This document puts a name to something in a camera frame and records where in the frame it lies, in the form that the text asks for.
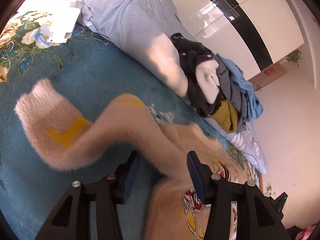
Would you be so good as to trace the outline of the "beige fuzzy cartoon sweater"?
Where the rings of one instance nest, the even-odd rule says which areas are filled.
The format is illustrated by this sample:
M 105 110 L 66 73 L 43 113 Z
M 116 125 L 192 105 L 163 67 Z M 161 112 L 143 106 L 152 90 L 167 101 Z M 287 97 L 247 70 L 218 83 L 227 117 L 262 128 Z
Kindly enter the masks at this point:
M 198 124 L 158 124 L 132 94 L 113 99 L 92 123 L 43 79 L 20 97 L 15 112 L 40 158 L 58 171 L 91 165 L 118 142 L 139 150 L 164 175 L 151 195 L 145 239 L 204 238 L 210 207 L 194 190 L 188 152 L 195 151 L 200 162 L 228 181 L 248 180 L 218 139 L 205 136 Z

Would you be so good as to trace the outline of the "mustard knit sweater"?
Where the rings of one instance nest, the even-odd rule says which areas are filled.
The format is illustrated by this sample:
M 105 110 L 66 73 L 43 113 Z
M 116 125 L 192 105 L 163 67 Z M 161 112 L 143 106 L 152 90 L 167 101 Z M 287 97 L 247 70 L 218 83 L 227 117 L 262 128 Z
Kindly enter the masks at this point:
M 226 99 L 221 100 L 215 107 L 211 117 L 227 133 L 233 133 L 238 127 L 238 111 Z

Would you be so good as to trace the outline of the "blue garment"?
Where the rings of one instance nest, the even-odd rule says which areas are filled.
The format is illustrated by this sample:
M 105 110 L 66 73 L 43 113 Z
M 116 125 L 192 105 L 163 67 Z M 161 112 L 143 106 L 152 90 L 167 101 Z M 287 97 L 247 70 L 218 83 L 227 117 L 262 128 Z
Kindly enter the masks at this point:
M 244 78 L 243 71 L 232 60 L 226 59 L 220 54 L 217 54 L 217 57 L 228 69 L 230 80 L 235 82 L 242 90 L 247 101 L 247 114 L 245 118 L 248 122 L 253 122 L 259 118 L 264 111 L 263 104 L 259 101 L 253 85 Z

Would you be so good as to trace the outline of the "grey garment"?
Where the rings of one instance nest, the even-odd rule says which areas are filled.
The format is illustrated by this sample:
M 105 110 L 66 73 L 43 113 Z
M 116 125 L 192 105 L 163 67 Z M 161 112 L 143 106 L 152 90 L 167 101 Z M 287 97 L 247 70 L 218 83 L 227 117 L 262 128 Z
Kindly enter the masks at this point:
M 219 60 L 217 68 L 217 77 L 220 88 L 225 98 L 235 107 L 239 114 L 241 114 L 242 97 L 239 86 L 230 80 L 229 71 L 225 65 Z

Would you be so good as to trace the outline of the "teal floral bed blanket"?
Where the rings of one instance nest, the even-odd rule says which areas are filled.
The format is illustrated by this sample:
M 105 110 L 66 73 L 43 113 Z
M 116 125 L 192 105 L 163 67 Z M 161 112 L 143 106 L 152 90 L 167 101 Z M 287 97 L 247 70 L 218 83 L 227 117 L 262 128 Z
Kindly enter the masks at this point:
M 69 185 L 101 179 L 124 162 L 132 147 L 109 148 L 94 165 L 57 172 L 30 145 L 15 113 L 17 100 L 47 78 L 88 121 L 95 121 L 116 96 L 131 93 L 163 124 L 197 123 L 253 179 L 256 169 L 225 138 L 199 117 L 180 97 L 137 61 L 100 35 L 77 25 L 65 44 L 46 42 L 49 15 L 28 12 L 11 20 L 1 42 L 1 212 L 19 239 L 34 239 Z

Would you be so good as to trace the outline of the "red door decoration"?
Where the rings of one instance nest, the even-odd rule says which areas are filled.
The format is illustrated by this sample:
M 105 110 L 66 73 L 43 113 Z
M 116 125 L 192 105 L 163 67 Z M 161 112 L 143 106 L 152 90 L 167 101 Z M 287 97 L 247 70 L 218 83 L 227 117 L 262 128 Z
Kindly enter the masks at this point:
M 273 67 L 268 67 L 266 68 L 263 73 L 266 75 L 266 76 L 272 76 L 274 74 L 275 70 Z

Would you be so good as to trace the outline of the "beige room door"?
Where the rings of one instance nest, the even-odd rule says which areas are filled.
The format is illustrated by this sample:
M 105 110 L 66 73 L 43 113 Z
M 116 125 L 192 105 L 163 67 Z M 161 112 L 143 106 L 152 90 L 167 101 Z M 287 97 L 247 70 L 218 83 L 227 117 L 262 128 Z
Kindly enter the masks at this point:
M 256 76 L 249 79 L 249 82 L 253 85 L 255 92 L 265 89 L 266 87 L 280 80 L 287 74 L 287 70 L 280 63 L 275 63 L 271 65 L 271 67 L 273 67 L 275 70 L 272 76 L 266 76 L 263 73 L 263 70 Z

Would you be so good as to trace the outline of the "white fleece garment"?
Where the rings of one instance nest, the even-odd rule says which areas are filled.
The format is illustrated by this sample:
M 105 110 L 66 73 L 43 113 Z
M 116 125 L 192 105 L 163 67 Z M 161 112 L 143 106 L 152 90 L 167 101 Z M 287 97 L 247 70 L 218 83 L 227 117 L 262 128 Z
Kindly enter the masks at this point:
M 211 105 L 219 94 L 220 83 L 216 72 L 218 67 L 219 64 L 215 60 L 207 60 L 198 64 L 195 69 L 197 83 Z

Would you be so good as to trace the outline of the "potted green plant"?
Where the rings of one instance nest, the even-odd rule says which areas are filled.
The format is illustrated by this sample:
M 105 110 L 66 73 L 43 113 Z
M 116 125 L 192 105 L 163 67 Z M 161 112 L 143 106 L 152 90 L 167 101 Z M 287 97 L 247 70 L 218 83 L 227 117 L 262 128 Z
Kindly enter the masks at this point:
M 286 56 L 286 60 L 298 67 L 300 61 L 302 61 L 302 52 L 299 49 L 296 49 Z

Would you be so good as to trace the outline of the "black garment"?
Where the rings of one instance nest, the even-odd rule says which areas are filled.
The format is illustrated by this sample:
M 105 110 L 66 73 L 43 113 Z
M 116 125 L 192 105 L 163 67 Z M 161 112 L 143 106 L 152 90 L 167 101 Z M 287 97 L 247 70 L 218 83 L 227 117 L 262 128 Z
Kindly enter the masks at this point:
M 200 42 L 188 40 L 181 33 L 173 34 L 170 39 L 179 53 L 181 68 L 188 79 L 190 104 L 199 116 L 207 118 L 213 113 L 215 102 L 212 105 L 207 102 L 197 83 L 195 69 L 203 61 L 214 60 L 213 53 Z

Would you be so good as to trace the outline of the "white black glossy wardrobe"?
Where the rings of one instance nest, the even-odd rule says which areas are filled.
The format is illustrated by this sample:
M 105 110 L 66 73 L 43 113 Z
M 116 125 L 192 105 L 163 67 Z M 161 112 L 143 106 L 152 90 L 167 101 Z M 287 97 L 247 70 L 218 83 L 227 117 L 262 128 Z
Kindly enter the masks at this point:
M 172 0 L 197 41 L 231 59 L 249 80 L 304 44 L 286 0 Z

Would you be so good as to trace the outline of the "light blue floral quilt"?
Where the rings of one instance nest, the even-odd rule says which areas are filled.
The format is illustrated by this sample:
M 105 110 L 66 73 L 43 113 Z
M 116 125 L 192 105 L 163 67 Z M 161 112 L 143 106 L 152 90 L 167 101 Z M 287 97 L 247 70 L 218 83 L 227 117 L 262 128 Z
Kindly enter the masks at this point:
M 71 3 L 81 11 L 80 24 L 114 43 L 191 106 L 187 95 L 188 79 L 170 37 L 181 33 L 186 39 L 197 41 L 181 24 L 172 0 L 71 0 Z M 266 173 L 267 162 L 253 123 L 245 118 L 247 101 L 241 89 L 240 92 L 241 114 L 238 113 L 235 132 L 225 132 L 211 115 L 203 118 L 259 172 Z M 223 99 L 226 98 L 220 88 L 215 106 Z

